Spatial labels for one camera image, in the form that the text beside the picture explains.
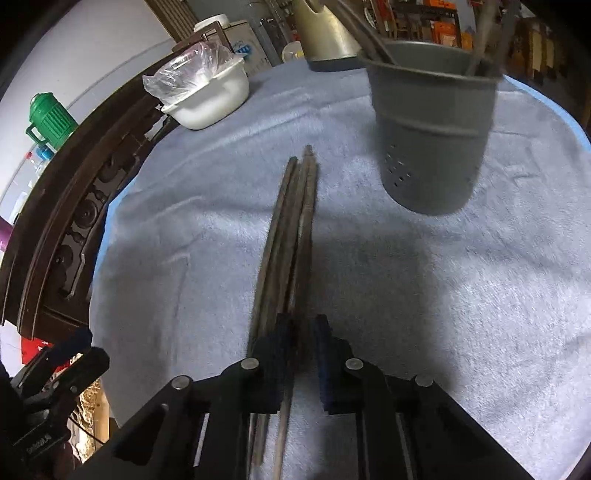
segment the black clamp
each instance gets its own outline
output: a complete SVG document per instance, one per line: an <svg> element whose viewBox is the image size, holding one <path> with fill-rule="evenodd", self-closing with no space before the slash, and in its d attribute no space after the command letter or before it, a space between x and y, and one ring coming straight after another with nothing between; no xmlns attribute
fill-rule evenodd
<svg viewBox="0 0 591 480"><path fill-rule="evenodd" d="M532 480L431 378L384 375L324 315L313 332L324 410L356 415L360 480Z"/></svg>
<svg viewBox="0 0 591 480"><path fill-rule="evenodd" d="M70 439L67 420L77 397L109 368L109 357L91 347L91 340L88 328L80 328L64 342L40 350L12 380L7 375L0 379L0 404L10 409L0 444L20 477L51 470L54 452ZM81 357L49 383L55 370L77 353Z"/></svg>
<svg viewBox="0 0 591 480"><path fill-rule="evenodd" d="M70 480L246 478L250 414L279 410L292 336L279 315L251 357L205 380L173 378Z"/></svg>

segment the green bottle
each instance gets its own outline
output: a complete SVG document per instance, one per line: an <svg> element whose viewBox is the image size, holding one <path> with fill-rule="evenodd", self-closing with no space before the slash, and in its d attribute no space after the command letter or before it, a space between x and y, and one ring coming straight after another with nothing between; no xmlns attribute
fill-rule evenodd
<svg viewBox="0 0 591 480"><path fill-rule="evenodd" d="M55 150L59 150L78 127L76 120L57 101L53 93L38 93L31 99L29 121L31 125L26 130L27 135L36 144L49 143ZM37 129L42 138L33 133L33 128Z"/></svg>

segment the gray bucket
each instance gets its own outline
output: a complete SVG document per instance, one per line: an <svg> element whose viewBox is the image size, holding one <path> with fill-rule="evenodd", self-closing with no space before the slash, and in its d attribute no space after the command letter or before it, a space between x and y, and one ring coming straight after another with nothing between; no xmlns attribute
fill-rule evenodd
<svg viewBox="0 0 591 480"><path fill-rule="evenodd" d="M379 125L384 188L409 210L455 212L478 178L500 78L462 75L470 53L460 48L415 41L387 47L399 66L359 53Z"/></svg>

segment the white box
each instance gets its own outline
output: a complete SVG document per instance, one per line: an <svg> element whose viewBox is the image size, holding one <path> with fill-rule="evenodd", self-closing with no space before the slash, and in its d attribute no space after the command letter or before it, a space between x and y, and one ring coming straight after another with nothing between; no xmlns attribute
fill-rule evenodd
<svg viewBox="0 0 591 480"><path fill-rule="evenodd" d="M255 33L253 32L248 20L230 23L228 28L224 29L232 49L236 53L243 53L244 69L248 76L256 75L272 68L271 62L267 58L265 51L261 47ZM217 33L206 35L210 41L220 43Z"/></svg>

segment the cardboard box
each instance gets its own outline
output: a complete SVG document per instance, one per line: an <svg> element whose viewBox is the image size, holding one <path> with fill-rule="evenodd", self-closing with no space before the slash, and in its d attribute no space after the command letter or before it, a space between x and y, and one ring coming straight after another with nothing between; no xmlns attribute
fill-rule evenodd
<svg viewBox="0 0 591 480"><path fill-rule="evenodd" d="M245 55L244 70L249 77L272 68L269 58L247 20L230 23L224 32L234 52ZM207 34L206 38L220 43L217 33Z"/></svg>
<svg viewBox="0 0 591 480"><path fill-rule="evenodd" d="M457 47L456 26L447 22L433 22L433 40L441 45Z"/></svg>
<svg viewBox="0 0 591 480"><path fill-rule="evenodd" d="M472 35L468 32L462 32L462 48L464 50L472 51Z"/></svg>
<svg viewBox="0 0 591 480"><path fill-rule="evenodd" d="M451 2L444 2L443 0L427 0L425 5L429 5L431 7L441 7L441 8L451 8L452 10L457 10L456 4Z"/></svg>

